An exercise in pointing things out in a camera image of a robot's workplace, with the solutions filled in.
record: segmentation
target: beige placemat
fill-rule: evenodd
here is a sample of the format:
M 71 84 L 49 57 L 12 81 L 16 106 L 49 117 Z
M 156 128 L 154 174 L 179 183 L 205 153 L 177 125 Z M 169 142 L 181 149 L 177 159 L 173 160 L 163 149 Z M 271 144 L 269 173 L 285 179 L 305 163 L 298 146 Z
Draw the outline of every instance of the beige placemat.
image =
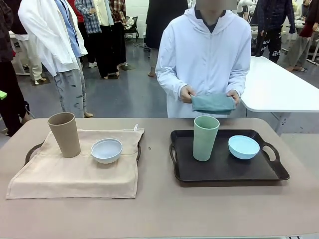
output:
M 81 153 L 63 158 L 50 132 L 38 153 L 12 178 L 7 199 L 22 198 L 135 198 L 138 181 L 138 142 L 144 129 L 78 130 Z M 92 145 L 115 138 L 123 145 L 120 158 L 101 164 L 91 155 Z

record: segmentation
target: light blue bowl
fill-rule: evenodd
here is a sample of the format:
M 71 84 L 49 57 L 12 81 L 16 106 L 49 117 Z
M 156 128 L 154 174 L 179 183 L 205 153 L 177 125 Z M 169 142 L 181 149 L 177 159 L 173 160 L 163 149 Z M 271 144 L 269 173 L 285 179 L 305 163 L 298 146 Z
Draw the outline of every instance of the light blue bowl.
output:
M 251 159 L 260 150 L 259 144 L 252 138 L 236 135 L 228 140 L 229 151 L 239 159 Z
M 117 139 L 106 138 L 92 146 L 91 154 L 99 163 L 108 164 L 119 159 L 122 149 L 123 146 Z

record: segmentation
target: hood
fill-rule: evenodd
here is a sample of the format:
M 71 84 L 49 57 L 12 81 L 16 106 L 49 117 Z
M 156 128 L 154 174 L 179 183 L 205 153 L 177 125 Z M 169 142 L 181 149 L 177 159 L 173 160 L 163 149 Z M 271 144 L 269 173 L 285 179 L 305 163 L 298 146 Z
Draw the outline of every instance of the hood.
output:
M 190 23 L 194 26 L 196 30 L 200 31 L 201 33 L 211 34 L 208 27 L 203 22 L 203 20 L 196 18 L 194 6 L 186 10 L 184 15 L 187 17 L 187 19 L 190 21 Z M 225 15 L 218 19 L 217 25 L 212 35 L 216 35 L 220 33 L 222 30 L 224 30 L 227 26 L 231 24 L 231 22 L 235 19 L 235 17 L 236 15 L 232 11 L 227 10 Z

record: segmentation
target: white hooded jacket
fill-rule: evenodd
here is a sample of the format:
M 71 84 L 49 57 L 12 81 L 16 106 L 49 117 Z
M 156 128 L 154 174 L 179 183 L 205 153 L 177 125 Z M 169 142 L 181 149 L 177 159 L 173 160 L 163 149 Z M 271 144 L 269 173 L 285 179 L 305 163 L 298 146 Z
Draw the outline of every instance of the white hooded jacket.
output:
M 68 8 L 79 52 L 86 55 L 77 17 L 69 4 Z M 57 72 L 79 69 L 63 16 L 54 0 L 22 0 L 18 15 L 29 36 L 35 39 L 37 54 L 52 76 Z
M 190 85 L 197 95 L 236 90 L 241 96 L 251 58 L 251 28 L 227 10 L 212 33 L 194 7 L 174 19 L 163 33 L 156 67 L 158 82 L 167 94 L 169 118 L 205 115 L 180 99 Z

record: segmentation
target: green towel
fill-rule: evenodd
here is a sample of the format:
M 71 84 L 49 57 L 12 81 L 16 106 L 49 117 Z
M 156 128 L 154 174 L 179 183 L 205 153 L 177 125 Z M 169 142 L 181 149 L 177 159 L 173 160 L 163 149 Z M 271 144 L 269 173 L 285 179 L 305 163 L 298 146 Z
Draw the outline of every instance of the green towel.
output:
M 225 93 L 191 97 L 193 111 L 212 114 L 229 115 L 236 109 L 235 100 Z
M 0 91 L 0 100 L 3 100 L 6 96 L 6 92 Z

